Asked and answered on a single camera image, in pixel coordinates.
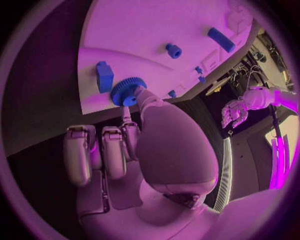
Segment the blue block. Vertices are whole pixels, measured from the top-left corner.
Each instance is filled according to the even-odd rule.
[[[195,67],[195,70],[196,70],[196,72],[199,73],[199,74],[202,74],[202,73],[203,73],[203,72],[202,72],[202,69],[201,69],[199,66],[196,66],[196,67]]]
[[[100,93],[110,92],[113,88],[114,73],[105,61],[96,65],[97,85]]]
[[[168,95],[171,97],[171,98],[176,98],[176,92],[174,90],[170,91],[168,93]]]
[[[165,46],[165,49],[167,49],[167,53],[172,59],[178,59],[183,52],[178,46],[172,45],[171,43]]]
[[[198,77],[198,79],[199,79],[200,83],[202,83],[202,84],[206,83],[206,79],[204,76],[200,76],[200,77]]]
[[[236,45],[228,37],[214,27],[208,31],[207,35],[215,40],[227,53],[231,53],[236,48]]]

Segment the blue gear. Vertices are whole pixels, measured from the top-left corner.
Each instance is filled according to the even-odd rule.
[[[137,104],[134,95],[138,86],[147,88],[146,83],[139,77],[129,77],[120,81],[110,92],[112,102],[117,106],[133,106]]]

